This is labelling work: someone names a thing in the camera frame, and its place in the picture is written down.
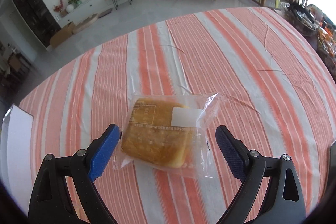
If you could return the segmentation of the bread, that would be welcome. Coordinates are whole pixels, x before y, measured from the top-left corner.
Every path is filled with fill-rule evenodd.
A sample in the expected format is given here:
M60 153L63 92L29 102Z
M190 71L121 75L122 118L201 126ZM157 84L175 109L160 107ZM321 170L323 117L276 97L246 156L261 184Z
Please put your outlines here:
M138 161L189 178L216 178L207 134L222 95L134 94L120 141L112 154L114 169Z

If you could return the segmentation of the smartphone on table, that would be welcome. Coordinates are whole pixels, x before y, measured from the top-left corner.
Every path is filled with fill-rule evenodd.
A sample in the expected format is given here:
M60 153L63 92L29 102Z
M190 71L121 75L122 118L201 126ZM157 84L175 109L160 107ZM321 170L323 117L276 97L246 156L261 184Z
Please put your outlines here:
M329 175L335 175L336 169L336 140L333 141L329 148Z

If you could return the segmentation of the white cardboard box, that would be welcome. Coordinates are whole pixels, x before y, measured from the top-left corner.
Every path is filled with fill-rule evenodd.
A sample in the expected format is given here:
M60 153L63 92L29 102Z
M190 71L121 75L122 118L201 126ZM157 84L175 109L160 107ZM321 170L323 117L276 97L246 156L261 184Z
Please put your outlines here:
M1 128L1 182L10 197L28 214L33 190L31 132L33 116L16 105L7 110Z

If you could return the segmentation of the brown cardboard box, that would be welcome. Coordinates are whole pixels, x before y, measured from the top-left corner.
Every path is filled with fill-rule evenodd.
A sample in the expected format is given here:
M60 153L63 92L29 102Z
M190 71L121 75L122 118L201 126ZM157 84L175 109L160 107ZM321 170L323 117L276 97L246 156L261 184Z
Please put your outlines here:
M52 48L58 47L61 43L65 42L73 35L73 30L76 27L74 22L70 22L65 25L60 31L56 32L50 39L50 45Z

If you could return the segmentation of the round beige pet bed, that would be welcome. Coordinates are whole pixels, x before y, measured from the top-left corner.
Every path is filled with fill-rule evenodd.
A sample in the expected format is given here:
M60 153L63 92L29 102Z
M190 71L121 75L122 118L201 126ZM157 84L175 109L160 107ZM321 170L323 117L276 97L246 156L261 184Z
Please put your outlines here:
M76 25L76 27L72 30L72 34L78 34L82 30L94 24L96 20L98 20L98 14L93 14L89 16L88 18Z

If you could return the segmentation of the red flowers in vase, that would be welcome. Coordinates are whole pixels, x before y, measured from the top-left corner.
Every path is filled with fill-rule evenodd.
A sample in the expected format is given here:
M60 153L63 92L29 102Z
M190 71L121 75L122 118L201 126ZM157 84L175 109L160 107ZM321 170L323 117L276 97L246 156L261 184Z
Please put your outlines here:
M67 12L63 0L59 0L59 4L53 7L53 11L58 13L62 18L66 16Z

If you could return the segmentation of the leafy plant white pot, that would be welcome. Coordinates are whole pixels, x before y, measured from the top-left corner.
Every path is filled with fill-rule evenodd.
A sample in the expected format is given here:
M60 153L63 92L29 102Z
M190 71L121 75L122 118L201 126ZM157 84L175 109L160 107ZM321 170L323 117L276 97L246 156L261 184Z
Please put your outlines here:
M76 7L78 7L82 3L81 0L68 0L68 5L66 7L66 12L69 14L72 12Z

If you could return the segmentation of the black display cabinet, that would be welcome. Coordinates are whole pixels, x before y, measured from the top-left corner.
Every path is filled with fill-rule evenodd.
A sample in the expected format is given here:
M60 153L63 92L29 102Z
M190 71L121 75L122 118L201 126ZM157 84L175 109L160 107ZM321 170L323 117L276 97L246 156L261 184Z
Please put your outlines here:
M47 48L54 34L61 30L43 0L13 0L29 28Z

